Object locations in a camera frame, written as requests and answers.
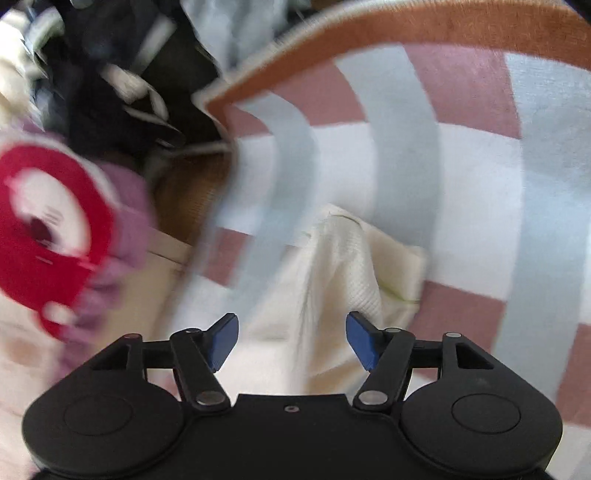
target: pink cloth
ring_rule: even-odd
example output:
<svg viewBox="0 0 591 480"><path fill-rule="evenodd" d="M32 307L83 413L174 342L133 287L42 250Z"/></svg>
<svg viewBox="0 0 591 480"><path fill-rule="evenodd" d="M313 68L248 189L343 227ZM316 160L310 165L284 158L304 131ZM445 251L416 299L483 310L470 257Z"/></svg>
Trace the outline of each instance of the pink cloth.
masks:
<svg viewBox="0 0 591 480"><path fill-rule="evenodd" d="M76 319L64 334L56 380L84 363L90 345L105 322L106 314L118 299L122 279L144 264L154 214L145 181L126 168L99 163L118 195L114 238L110 256L80 294L74 312Z"/></svg>

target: striped fabric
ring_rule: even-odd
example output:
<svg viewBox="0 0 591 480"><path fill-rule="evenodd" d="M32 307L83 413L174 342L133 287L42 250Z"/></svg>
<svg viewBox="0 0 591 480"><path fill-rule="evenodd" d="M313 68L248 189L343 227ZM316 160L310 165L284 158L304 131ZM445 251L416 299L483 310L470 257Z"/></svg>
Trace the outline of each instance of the striped fabric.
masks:
<svg viewBox="0 0 591 480"><path fill-rule="evenodd" d="M204 98L238 168L170 330L248 321L334 203L429 251L411 330L460 331L555 401L549 471L591 478L591 29L562 7L386 4L335 11Z"/></svg>

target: beige cloth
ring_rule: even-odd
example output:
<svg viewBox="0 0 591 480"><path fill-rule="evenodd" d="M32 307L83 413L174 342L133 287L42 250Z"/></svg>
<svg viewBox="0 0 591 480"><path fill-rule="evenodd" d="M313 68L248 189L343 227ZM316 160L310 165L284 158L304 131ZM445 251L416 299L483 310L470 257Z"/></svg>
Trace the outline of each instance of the beige cloth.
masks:
<svg viewBox="0 0 591 480"><path fill-rule="evenodd" d="M238 393L346 393L366 377L345 335L362 312L380 329L406 327L418 309L426 257L338 207L286 259L218 373Z"/></svg>

